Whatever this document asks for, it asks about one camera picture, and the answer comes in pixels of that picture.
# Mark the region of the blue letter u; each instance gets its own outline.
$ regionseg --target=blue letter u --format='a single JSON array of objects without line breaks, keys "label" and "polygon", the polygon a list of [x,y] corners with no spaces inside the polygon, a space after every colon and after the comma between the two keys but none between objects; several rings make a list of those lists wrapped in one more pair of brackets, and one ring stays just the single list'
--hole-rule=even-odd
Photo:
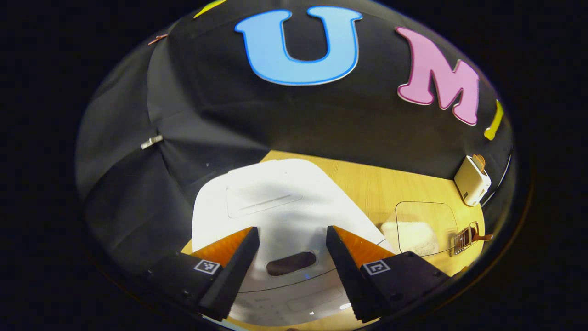
[{"label": "blue letter u", "polygon": [[301,61],[290,57],[283,22],[290,11],[269,11],[244,19],[235,26],[243,33],[249,64],[256,75],[281,85],[318,85],[336,81],[358,63],[358,37],[354,21],[362,14],[339,7],[316,6],[308,15],[323,21],[327,54],[322,59]]}]

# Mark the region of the pink letter m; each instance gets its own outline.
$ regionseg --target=pink letter m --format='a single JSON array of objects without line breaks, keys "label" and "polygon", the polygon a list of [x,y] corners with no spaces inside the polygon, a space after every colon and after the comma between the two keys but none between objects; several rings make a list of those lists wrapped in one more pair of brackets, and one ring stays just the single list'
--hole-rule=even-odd
[{"label": "pink letter m", "polygon": [[453,115],[466,124],[476,125],[479,77],[474,69],[458,60],[455,69],[451,70],[431,40],[407,28],[397,27],[396,32],[408,39],[412,53],[409,82],[398,87],[400,98],[419,105],[432,104],[434,98],[429,91],[432,76],[441,109],[449,108],[461,92],[462,99],[453,107]]}]

